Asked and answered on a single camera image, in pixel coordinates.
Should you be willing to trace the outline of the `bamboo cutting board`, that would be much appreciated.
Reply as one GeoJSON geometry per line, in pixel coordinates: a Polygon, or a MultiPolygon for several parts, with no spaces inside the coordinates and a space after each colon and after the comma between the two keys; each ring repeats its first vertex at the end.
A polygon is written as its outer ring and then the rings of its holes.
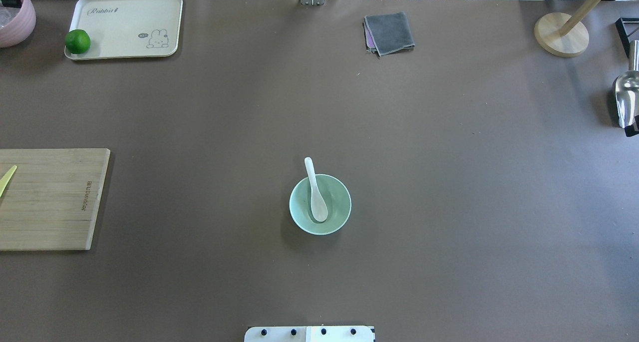
{"type": "Polygon", "coordinates": [[[109,167],[107,148],[2,149],[3,251],[89,250],[109,167]]]}

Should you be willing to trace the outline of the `green lime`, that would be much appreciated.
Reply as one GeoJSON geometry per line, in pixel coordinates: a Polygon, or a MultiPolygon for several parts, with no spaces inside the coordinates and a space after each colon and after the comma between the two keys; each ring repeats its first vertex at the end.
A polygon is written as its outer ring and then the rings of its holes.
{"type": "Polygon", "coordinates": [[[89,34],[82,29],[67,32],[64,42],[66,49],[72,54],[86,53],[91,47],[89,34]]]}

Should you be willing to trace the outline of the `white ceramic spoon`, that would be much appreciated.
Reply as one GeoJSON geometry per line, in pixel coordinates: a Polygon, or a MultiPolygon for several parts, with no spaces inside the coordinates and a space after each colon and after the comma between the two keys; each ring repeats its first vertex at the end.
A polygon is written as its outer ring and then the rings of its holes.
{"type": "Polygon", "coordinates": [[[310,156],[306,156],[304,163],[311,189],[311,214],[315,221],[324,222],[328,218],[328,207],[318,187],[317,174],[315,172],[313,160],[310,156]]]}

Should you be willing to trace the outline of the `light green bowl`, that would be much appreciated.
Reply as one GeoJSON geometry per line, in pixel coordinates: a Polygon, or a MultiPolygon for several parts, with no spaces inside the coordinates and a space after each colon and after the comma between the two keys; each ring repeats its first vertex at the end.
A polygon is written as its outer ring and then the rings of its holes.
{"type": "Polygon", "coordinates": [[[289,198],[289,211],[294,223],[302,231],[322,236],[335,233],[349,219],[352,201],[347,187],[336,177],[317,174],[317,183],[327,205],[327,219],[318,222],[311,212],[311,187],[307,177],[295,185],[289,198]]]}

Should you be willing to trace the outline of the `steel scoop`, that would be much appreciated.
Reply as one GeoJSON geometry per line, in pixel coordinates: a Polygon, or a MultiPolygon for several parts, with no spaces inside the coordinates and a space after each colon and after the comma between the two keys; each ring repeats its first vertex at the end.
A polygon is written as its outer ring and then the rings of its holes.
{"type": "Polygon", "coordinates": [[[625,128],[638,116],[639,71],[638,41],[630,45],[629,69],[615,79],[615,99],[619,126],[625,128]]]}

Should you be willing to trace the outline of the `white plate with black knobs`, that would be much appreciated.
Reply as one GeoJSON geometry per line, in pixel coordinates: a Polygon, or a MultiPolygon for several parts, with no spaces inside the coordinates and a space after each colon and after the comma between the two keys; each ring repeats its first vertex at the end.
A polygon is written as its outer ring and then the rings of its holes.
{"type": "Polygon", "coordinates": [[[374,342],[372,326],[264,326],[248,328],[245,342],[374,342]]]}

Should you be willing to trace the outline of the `wooden stand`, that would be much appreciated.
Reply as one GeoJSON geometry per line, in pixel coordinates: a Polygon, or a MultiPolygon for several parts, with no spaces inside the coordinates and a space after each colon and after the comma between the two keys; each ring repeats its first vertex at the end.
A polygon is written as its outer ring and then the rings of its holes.
{"type": "Polygon", "coordinates": [[[589,44],[588,30],[581,21],[600,1],[585,0],[573,15],[553,12],[542,16],[534,26],[536,41],[557,57],[577,57],[589,44]]]}

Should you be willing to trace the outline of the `grey folded cloth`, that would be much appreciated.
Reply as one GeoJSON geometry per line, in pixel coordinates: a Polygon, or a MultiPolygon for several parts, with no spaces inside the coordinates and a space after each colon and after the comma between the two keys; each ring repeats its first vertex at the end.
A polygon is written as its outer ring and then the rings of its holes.
{"type": "Polygon", "coordinates": [[[365,16],[363,30],[367,51],[379,57],[415,47],[408,16],[403,11],[365,16]]]}

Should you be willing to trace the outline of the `pink bowl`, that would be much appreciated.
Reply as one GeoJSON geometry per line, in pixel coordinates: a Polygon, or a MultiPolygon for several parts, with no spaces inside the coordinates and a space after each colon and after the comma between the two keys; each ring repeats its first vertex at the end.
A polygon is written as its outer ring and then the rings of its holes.
{"type": "Polygon", "coordinates": [[[36,13],[31,0],[21,0],[22,7],[7,23],[2,23],[0,30],[0,46],[14,46],[25,41],[33,32],[36,13]]]}

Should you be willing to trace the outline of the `black frame object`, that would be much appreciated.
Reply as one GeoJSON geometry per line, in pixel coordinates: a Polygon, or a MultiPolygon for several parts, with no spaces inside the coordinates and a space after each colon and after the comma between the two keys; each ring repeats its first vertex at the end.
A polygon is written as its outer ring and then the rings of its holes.
{"type": "Polygon", "coordinates": [[[638,17],[619,17],[615,23],[626,57],[630,57],[630,45],[637,41],[639,30],[638,17]]]}

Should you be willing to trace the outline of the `beige rabbit tray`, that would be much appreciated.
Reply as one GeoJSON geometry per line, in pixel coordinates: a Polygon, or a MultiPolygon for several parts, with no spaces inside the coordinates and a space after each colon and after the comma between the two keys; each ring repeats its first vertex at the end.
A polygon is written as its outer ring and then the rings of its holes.
{"type": "Polygon", "coordinates": [[[169,57],[178,48],[183,0],[78,0],[70,30],[82,29],[90,49],[71,60],[169,57]]]}

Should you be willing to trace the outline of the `yellow-green utensil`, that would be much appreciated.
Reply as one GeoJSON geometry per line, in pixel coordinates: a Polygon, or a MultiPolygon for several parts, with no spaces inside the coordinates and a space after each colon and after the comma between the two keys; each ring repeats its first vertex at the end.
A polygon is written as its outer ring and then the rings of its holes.
{"type": "Polygon", "coordinates": [[[2,178],[0,179],[0,196],[1,197],[4,194],[4,191],[6,190],[6,187],[9,184],[10,180],[12,179],[16,169],[17,169],[17,165],[12,165],[9,168],[9,170],[4,174],[4,176],[2,176],[2,178]]]}

